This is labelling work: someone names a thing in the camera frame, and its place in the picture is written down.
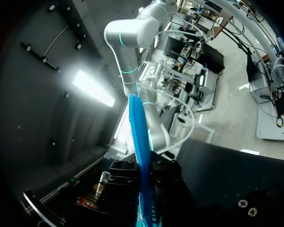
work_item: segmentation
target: screw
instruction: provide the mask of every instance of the screw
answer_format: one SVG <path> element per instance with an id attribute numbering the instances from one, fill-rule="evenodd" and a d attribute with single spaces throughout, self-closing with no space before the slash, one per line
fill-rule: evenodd
<path id="1" fill-rule="evenodd" d="M 54 10 L 54 9 L 55 9 L 55 5 L 51 5 L 48 9 L 49 9 L 50 11 Z"/>
<path id="2" fill-rule="evenodd" d="M 246 200 L 240 200 L 240 201 L 238 202 L 238 206 L 239 206 L 239 207 L 245 208 L 245 207 L 247 207 L 247 205 L 248 205 L 248 203 L 247 203 Z"/>
<path id="3" fill-rule="evenodd" d="M 110 181 L 114 181 L 115 180 L 115 176 L 114 175 L 110 175 L 108 178 Z"/>
<path id="4" fill-rule="evenodd" d="M 257 215 L 257 209 L 256 208 L 250 208 L 249 211 L 248 211 L 248 215 L 251 216 L 251 217 L 254 217 Z"/>

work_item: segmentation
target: light fixture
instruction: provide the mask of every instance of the light fixture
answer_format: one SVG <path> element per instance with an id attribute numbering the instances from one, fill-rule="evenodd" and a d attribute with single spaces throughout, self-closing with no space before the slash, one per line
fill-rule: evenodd
<path id="1" fill-rule="evenodd" d="M 157 47 L 157 45 L 158 45 L 158 41 L 159 41 L 159 38 L 158 38 L 158 36 L 156 36 L 156 37 L 155 37 L 155 44 L 154 44 L 154 48 L 156 48 L 156 47 Z"/>
<path id="2" fill-rule="evenodd" d="M 127 103 L 127 106 L 126 106 L 126 108 L 125 108 L 125 110 L 124 110 L 124 112 L 123 112 L 123 115 L 122 115 L 122 117 L 121 117 L 121 120 L 120 120 L 120 122 L 119 122 L 119 124 L 118 124 L 117 130 L 115 131 L 114 140 L 117 139 L 117 137 L 118 137 L 118 135 L 119 135 L 119 132 L 120 132 L 121 127 L 122 127 L 122 125 L 123 125 L 124 119 L 125 119 L 125 117 L 127 116 L 127 113 L 128 113 L 128 103 Z"/>
<path id="3" fill-rule="evenodd" d="M 164 31 L 167 31 L 169 29 L 170 24 L 171 24 L 171 21 L 167 24 L 167 26 L 165 27 Z"/>
<path id="4" fill-rule="evenodd" d="M 115 99 L 82 70 L 77 72 L 72 83 L 89 96 L 104 103 L 105 105 L 112 107 L 115 103 Z"/>

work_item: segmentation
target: tube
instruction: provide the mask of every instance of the tube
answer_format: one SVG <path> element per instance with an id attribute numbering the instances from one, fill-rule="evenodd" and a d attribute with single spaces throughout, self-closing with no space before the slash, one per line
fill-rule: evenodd
<path id="1" fill-rule="evenodd" d="M 162 33 L 167 33 L 167 32 L 182 33 L 182 34 L 196 36 L 196 37 L 203 37 L 203 35 L 197 35 L 197 34 L 193 34 L 193 33 L 190 33 L 190 32 L 182 32 L 182 31 L 178 31 L 178 30 L 161 31 L 161 32 L 158 32 L 157 35 L 160 35 Z"/>

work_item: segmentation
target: robotic arm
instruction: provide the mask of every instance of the robotic arm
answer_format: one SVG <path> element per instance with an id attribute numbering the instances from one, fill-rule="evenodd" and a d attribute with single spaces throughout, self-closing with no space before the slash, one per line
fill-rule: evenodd
<path id="1" fill-rule="evenodd" d="M 167 130 L 160 122 L 155 106 L 157 95 L 142 87 L 150 87 L 149 82 L 140 82 L 136 48 L 149 48 L 163 27 L 177 11 L 175 0 L 154 0 L 135 19 L 115 20 L 104 30 L 104 38 L 112 49 L 121 74 L 124 93 L 138 95 L 144 104 L 152 150 L 169 146 Z"/>

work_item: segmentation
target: floor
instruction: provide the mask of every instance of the floor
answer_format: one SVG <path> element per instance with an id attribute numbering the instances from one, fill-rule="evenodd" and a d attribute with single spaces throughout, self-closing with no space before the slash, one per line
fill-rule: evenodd
<path id="1" fill-rule="evenodd" d="M 264 21 L 265 27 L 271 28 Z M 235 24 L 241 29 L 242 25 L 235 20 Z M 232 25 L 227 28 L 235 31 Z M 245 28 L 245 35 L 252 43 L 261 48 L 253 35 Z M 284 142 L 262 140 L 256 137 L 258 106 L 249 94 L 246 73 L 246 54 L 225 34 L 220 33 L 209 45 L 216 48 L 224 55 L 225 70 L 220 77 L 219 87 L 216 92 L 214 110 L 195 113 L 195 119 L 202 124 L 215 129 L 212 144 L 235 150 L 252 150 L 259 155 L 284 159 Z M 206 140 L 206 132 L 196 129 L 192 137 Z"/>

